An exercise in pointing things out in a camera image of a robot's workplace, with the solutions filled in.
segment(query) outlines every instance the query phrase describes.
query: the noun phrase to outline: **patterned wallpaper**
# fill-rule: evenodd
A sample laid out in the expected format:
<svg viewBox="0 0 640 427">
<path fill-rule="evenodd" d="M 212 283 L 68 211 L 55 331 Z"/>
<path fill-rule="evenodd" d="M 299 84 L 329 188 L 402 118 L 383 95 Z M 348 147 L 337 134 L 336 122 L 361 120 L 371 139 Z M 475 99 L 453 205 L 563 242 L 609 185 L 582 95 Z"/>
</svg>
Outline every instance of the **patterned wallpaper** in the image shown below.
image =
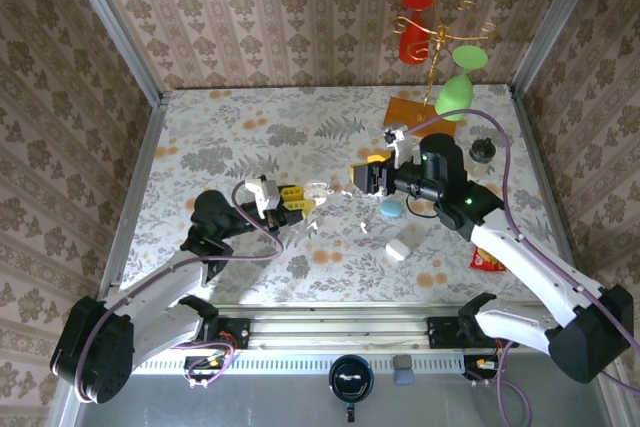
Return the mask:
<svg viewBox="0 0 640 427">
<path fill-rule="evenodd" d="M 460 0 L 437 0 L 456 20 Z M 552 0 L 473 0 L 480 6 L 460 32 L 485 21 L 504 38 L 484 42 L 483 83 L 508 83 Z M 398 60 L 390 20 L 401 0 L 114 0 L 163 89 L 222 86 L 421 83 L 427 66 Z M 449 56 L 438 81 L 451 74 Z"/>
<path fill-rule="evenodd" d="M 44 424 L 50 356 L 97 291 L 148 115 L 87 0 L 0 0 L 0 426 Z"/>
<path fill-rule="evenodd" d="M 529 115 L 579 266 L 636 299 L 640 331 L 640 0 L 579 0 L 532 84 Z M 628 367 L 640 385 L 640 365 Z"/>
</svg>

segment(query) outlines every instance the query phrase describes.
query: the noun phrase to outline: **orange object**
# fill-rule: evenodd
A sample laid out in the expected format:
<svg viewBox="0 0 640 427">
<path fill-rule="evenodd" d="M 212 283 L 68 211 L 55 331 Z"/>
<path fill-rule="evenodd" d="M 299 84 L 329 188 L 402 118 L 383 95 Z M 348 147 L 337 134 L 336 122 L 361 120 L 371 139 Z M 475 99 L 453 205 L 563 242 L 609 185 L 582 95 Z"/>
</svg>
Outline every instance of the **orange object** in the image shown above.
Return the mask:
<svg viewBox="0 0 640 427">
<path fill-rule="evenodd" d="M 433 0 L 402 0 L 405 7 L 415 11 L 413 22 L 424 27 L 420 12 L 433 5 Z M 405 64 L 421 64 L 429 57 L 429 34 L 416 25 L 408 24 L 400 37 L 398 57 Z"/>
<path fill-rule="evenodd" d="M 436 115 L 438 114 L 436 114 L 435 108 L 431 104 L 427 104 L 425 110 L 422 102 L 391 97 L 383 125 L 386 127 L 392 124 L 404 124 L 411 129 Z M 453 137 L 456 133 L 457 124 L 457 122 L 439 120 L 428 127 L 414 132 L 412 135 L 422 138 L 431 134 L 447 134 Z"/>
<path fill-rule="evenodd" d="M 507 268 L 502 265 L 493 255 L 476 247 L 471 258 L 471 268 L 485 270 L 487 272 L 504 272 Z"/>
</svg>

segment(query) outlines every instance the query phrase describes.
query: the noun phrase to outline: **orange pad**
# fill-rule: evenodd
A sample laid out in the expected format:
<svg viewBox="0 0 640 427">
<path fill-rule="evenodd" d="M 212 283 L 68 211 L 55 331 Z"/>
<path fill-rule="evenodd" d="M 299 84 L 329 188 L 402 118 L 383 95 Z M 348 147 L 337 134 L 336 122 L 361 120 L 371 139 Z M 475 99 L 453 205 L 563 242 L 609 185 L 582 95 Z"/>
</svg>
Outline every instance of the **orange pad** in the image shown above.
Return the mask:
<svg viewBox="0 0 640 427">
<path fill-rule="evenodd" d="M 389 107 L 387 107 L 387 115 L 384 117 L 384 126 L 391 124 L 404 124 L 412 129 L 416 125 L 420 125 L 436 115 L 435 107 L 427 104 L 426 107 L 422 102 L 414 102 L 412 100 L 391 97 Z M 447 134 L 453 137 L 456 133 L 457 123 L 450 120 L 439 120 L 428 127 L 414 132 L 412 135 L 416 137 L 426 137 L 430 134 Z"/>
</svg>

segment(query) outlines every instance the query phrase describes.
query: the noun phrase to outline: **white cable tray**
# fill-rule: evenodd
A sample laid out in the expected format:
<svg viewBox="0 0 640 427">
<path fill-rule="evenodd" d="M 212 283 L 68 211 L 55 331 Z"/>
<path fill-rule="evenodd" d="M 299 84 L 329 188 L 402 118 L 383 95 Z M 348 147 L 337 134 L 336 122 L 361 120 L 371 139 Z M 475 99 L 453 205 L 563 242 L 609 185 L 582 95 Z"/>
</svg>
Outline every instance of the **white cable tray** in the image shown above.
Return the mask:
<svg viewBox="0 0 640 427">
<path fill-rule="evenodd" d="M 183 375 L 184 351 L 175 359 L 150 359 L 138 367 L 134 375 Z M 210 351 L 200 353 L 192 351 L 189 356 L 207 355 Z M 273 355 L 261 352 L 241 352 L 226 374 L 237 375 L 313 375 L 328 374 L 331 364 L 340 355 Z M 374 373 L 393 373 L 393 355 L 361 355 Z M 422 354 L 413 355 L 413 371 L 416 374 L 461 374 L 464 372 L 462 354 Z"/>
</svg>

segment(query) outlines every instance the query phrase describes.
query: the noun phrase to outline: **red snack bag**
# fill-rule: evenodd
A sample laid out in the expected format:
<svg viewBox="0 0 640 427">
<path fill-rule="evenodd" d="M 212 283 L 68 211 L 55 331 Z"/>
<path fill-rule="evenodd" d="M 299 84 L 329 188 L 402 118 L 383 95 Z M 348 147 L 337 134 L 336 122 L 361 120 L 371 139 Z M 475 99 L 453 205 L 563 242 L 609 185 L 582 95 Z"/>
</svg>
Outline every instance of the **red snack bag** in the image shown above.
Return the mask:
<svg viewBox="0 0 640 427">
<path fill-rule="evenodd" d="M 504 272 L 507 270 L 504 265 L 498 262 L 498 259 L 477 247 L 473 252 L 470 266 L 472 269 L 485 270 L 487 272 Z"/>
</svg>

